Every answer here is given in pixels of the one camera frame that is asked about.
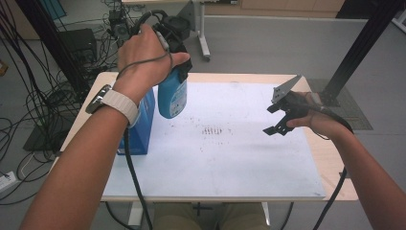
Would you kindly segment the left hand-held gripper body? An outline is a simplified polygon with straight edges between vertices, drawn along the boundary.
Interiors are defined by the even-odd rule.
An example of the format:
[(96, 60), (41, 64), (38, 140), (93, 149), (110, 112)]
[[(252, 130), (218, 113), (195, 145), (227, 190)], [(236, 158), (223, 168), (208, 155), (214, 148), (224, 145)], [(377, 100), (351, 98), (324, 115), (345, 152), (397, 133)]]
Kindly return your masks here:
[(180, 16), (164, 16), (152, 26), (163, 48), (170, 53), (186, 53), (184, 41), (190, 37), (190, 22)]

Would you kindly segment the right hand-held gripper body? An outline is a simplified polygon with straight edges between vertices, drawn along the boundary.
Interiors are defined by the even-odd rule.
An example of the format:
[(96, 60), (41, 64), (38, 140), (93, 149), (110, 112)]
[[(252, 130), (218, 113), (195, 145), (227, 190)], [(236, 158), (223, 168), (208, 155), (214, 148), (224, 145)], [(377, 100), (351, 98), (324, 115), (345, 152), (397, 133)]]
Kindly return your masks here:
[(307, 92), (302, 95), (292, 90), (302, 77), (302, 75), (296, 75), (291, 80), (275, 87), (271, 100), (272, 104), (281, 104), (281, 110), (284, 111), (285, 114), (292, 115), (293, 118), (302, 118), (307, 115), (307, 111), (311, 105), (322, 104), (318, 93)]

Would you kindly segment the blue bottle with white cap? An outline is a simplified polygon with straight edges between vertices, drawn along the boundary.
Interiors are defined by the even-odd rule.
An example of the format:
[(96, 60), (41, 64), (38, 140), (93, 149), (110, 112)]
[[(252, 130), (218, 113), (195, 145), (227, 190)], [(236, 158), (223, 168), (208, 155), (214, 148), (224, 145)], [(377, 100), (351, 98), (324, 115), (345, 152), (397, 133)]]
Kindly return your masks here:
[(174, 68), (169, 76), (158, 85), (159, 113), (167, 119), (179, 115), (187, 103), (187, 81), (182, 80), (179, 68)]

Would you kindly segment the blue cardboard box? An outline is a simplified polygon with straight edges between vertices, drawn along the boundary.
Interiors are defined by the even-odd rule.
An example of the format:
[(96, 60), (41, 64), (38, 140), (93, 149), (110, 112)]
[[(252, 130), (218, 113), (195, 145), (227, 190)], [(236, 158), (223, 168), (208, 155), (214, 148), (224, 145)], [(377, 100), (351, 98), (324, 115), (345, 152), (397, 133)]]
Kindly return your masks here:
[(155, 110), (155, 97), (152, 89), (141, 100), (139, 109), (139, 119), (128, 131), (129, 153), (131, 155), (145, 155), (148, 151)]

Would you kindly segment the person's right hand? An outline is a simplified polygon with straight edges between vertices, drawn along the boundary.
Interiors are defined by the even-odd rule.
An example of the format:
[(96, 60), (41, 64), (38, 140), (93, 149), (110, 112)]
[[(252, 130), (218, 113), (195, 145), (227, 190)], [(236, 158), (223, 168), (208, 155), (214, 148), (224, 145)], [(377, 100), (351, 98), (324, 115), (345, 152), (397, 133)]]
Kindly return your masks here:
[(321, 105), (311, 105), (307, 115), (287, 122), (289, 127), (309, 127), (313, 132), (325, 136), (331, 141), (352, 135), (346, 126), (327, 115), (327, 109)]

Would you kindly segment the person's left hand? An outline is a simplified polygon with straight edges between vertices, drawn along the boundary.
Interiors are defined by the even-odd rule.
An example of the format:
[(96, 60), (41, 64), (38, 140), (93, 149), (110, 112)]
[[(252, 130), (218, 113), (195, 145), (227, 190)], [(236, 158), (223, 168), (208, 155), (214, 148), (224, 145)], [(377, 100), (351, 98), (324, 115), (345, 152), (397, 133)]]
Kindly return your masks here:
[(166, 51), (148, 24), (119, 49), (119, 76), (113, 89), (138, 103), (147, 91), (163, 81), (174, 66), (190, 59), (188, 53)]

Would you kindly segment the black computer tower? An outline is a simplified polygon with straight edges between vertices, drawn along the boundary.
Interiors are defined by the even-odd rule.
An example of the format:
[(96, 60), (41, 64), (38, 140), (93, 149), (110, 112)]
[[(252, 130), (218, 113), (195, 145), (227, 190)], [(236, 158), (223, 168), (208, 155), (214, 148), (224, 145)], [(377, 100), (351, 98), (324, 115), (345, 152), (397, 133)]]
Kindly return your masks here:
[(110, 10), (108, 20), (111, 31), (116, 38), (123, 41), (130, 38), (124, 10)]

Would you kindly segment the white table mat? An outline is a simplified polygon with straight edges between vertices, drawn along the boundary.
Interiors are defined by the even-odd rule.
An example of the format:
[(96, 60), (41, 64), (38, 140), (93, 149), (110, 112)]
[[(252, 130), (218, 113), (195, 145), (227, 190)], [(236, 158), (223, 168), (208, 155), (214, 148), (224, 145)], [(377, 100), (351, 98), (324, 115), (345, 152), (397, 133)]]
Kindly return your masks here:
[(320, 200), (325, 197), (305, 133), (263, 130), (273, 87), (266, 83), (188, 85), (185, 109), (173, 119), (155, 114), (148, 152), (131, 171), (116, 157), (103, 196), (148, 201)]

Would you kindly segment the wristwatch with white band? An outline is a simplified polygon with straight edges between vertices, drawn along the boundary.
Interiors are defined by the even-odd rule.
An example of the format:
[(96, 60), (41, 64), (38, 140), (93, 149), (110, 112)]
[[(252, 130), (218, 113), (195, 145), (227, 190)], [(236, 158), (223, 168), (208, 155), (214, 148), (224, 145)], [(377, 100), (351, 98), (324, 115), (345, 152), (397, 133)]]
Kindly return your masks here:
[(128, 127), (134, 127), (140, 115), (139, 106), (126, 95), (117, 92), (110, 84), (104, 85), (93, 97), (85, 112), (94, 114), (104, 105), (108, 105), (121, 112), (128, 120)]

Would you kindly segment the white table leg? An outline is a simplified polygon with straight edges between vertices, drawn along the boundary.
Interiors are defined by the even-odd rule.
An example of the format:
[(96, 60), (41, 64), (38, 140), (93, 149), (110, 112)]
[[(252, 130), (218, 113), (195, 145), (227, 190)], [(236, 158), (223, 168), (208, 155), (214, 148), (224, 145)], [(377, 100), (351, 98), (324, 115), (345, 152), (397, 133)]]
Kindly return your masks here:
[(131, 204), (128, 217), (129, 226), (141, 226), (143, 221), (143, 207), (139, 201), (135, 201)]
[(262, 207), (262, 211), (263, 211), (264, 216), (265, 216), (266, 224), (267, 224), (267, 226), (270, 227), (271, 219), (270, 219), (270, 214), (269, 214), (268, 203), (267, 202), (262, 202), (261, 207)]

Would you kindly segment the black box device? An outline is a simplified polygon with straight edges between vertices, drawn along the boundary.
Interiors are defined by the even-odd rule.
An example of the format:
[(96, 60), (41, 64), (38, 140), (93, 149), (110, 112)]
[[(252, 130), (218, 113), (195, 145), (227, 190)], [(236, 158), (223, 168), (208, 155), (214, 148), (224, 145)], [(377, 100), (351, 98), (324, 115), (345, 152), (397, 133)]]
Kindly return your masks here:
[(97, 59), (97, 42), (91, 29), (60, 32), (59, 36), (76, 63), (94, 63)]

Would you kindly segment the teal panel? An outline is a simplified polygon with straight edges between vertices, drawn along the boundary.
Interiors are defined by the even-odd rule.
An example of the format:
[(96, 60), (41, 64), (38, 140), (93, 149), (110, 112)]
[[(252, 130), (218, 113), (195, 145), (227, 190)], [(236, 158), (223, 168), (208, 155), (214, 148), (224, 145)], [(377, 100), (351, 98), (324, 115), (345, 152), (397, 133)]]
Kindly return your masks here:
[(66, 15), (59, 0), (39, 0), (45, 11), (52, 19), (59, 19)]

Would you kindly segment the white power strip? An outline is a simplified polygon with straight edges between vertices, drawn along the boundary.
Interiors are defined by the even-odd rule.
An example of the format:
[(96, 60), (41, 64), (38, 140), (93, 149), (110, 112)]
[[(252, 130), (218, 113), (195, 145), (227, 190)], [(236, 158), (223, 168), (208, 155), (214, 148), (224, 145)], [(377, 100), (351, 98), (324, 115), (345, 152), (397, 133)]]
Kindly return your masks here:
[(7, 172), (0, 176), (0, 193), (5, 192), (8, 188), (17, 183), (14, 172)]

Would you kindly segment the black metal stand post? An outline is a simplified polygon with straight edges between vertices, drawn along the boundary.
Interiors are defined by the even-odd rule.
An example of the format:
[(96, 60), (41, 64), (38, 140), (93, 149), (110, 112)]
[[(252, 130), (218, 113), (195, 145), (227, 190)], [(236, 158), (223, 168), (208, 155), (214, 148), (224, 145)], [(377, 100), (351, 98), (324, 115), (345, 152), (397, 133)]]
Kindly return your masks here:
[(90, 87), (74, 63), (67, 47), (63, 43), (56, 25), (46, 12), (40, 0), (15, 0), (19, 9), (33, 26), (39, 38), (62, 70), (78, 96), (85, 97)]
[(404, 0), (383, 0), (351, 45), (326, 87), (319, 93), (325, 105), (336, 99), (378, 38), (392, 22)]

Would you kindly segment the black stand base plate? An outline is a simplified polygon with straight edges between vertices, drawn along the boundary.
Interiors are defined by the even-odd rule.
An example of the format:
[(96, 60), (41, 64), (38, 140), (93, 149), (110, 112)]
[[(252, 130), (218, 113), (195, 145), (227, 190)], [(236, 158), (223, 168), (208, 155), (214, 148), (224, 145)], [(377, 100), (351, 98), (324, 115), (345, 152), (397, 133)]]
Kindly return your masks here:
[(75, 121), (69, 115), (50, 115), (35, 123), (34, 130), (23, 146), (26, 151), (59, 151)]

